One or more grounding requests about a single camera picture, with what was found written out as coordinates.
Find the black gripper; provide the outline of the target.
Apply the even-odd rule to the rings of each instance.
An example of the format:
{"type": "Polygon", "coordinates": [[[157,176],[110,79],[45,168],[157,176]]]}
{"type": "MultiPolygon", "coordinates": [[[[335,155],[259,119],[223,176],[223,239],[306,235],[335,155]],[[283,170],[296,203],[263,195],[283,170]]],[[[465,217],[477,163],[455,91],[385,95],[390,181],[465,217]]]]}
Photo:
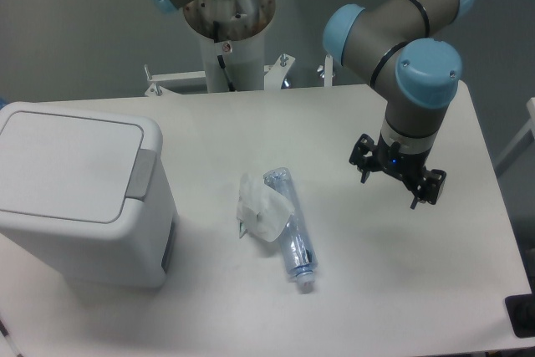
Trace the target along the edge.
{"type": "Polygon", "coordinates": [[[369,175],[376,171],[402,181],[411,189],[413,201],[410,208],[415,210],[418,203],[435,205],[446,181],[445,171],[425,169],[427,157],[428,151],[418,154],[402,153],[397,145],[387,145],[382,135],[376,145],[371,137],[362,134],[354,145],[349,163],[361,174],[361,183],[365,183],[369,175]]]}

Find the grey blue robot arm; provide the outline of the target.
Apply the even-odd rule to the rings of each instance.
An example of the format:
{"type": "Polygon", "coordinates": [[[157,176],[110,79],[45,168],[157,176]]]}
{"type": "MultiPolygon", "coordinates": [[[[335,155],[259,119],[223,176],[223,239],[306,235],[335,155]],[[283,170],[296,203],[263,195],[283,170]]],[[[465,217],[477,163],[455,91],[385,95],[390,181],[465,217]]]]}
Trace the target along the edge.
{"type": "MultiPolygon", "coordinates": [[[[182,11],[201,37],[211,92],[265,88],[263,36],[274,0],[152,0],[164,13],[182,11]]],[[[350,163],[363,179],[381,171],[401,181],[415,204],[435,204],[446,173],[426,160],[454,99],[462,61],[434,34],[469,11],[475,0],[386,0],[374,10],[356,4],[338,9],[323,33],[324,50],[385,99],[377,140],[362,135],[350,163]]]]}

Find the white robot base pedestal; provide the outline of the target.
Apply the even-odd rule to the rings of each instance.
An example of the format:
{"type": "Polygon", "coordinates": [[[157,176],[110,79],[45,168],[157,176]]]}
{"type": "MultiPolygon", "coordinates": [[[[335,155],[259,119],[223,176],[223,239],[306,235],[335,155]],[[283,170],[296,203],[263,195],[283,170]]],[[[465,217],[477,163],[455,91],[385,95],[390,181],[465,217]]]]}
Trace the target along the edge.
{"type": "Polygon", "coordinates": [[[265,36],[275,14],[275,0],[194,0],[184,18],[198,38],[204,70],[218,56],[230,64],[265,65],[265,36]]]}

